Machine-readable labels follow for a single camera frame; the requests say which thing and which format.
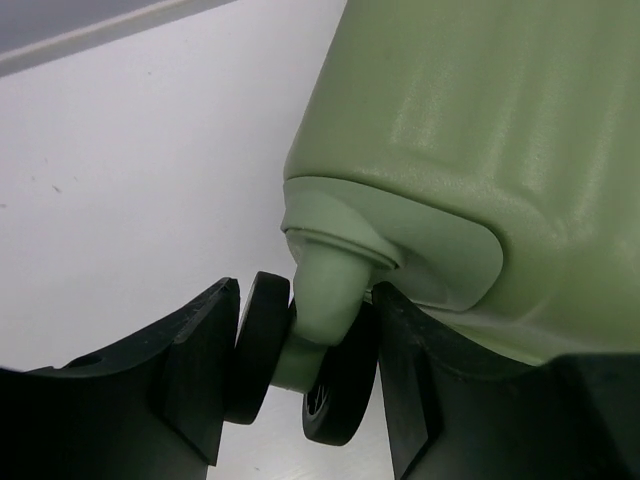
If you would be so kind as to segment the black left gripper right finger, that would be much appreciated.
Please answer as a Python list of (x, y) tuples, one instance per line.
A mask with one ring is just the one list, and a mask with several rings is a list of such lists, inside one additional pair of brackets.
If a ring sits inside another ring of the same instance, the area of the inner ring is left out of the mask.
[(635, 479), (639, 358), (563, 355), (529, 366), (373, 290), (399, 479)]

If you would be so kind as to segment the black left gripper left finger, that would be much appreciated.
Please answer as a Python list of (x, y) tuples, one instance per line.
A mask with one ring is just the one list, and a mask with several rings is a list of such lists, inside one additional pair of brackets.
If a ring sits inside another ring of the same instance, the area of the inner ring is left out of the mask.
[(5, 479), (203, 479), (217, 461), (239, 285), (61, 367), (1, 372)]

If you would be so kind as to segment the green hard-shell suitcase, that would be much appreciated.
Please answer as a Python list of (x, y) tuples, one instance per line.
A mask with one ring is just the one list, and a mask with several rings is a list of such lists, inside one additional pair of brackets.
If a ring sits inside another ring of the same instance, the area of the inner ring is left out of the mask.
[(388, 282), (523, 364), (639, 350), (639, 5), (350, 1), (284, 168), (296, 314), (274, 383), (359, 426)]

